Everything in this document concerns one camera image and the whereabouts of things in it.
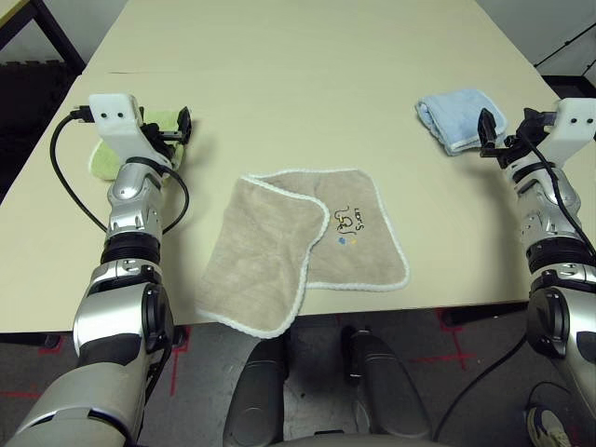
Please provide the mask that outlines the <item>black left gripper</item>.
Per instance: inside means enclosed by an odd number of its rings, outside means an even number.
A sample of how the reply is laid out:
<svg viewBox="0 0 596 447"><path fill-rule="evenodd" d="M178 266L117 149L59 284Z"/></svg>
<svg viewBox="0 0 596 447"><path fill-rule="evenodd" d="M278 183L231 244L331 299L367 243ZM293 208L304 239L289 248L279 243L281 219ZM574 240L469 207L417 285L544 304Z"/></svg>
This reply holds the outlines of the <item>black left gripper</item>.
<svg viewBox="0 0 596 447"><path fill-rule="evenodd" d="M141 125L141 131L154 150L161 155L173 155L176 143L188 142L192 133L190 111L184 107L178 114L178 131L162 131L157 123Z"/></svg>

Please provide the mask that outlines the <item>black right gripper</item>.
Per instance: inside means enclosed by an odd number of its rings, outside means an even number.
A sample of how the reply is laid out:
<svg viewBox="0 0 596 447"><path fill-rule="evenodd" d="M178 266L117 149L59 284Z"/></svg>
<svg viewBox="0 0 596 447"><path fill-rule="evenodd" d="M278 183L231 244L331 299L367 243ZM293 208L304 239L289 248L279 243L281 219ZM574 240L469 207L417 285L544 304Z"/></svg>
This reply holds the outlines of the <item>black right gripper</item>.
<svg viewBox="0 0 596 447"><path fill-rule="evenodd" d="M543 114L532 108L524 108L524 119L521 122L521 132L527 138L543 137ZM503 145L495 147L496 123L494 115L482 108L478 120L478 135L481 143L481 156L495 158L499 168L505 169L514 161L523 158L529 153L529 148L517 135L508 135L503 140Z"/></svg>

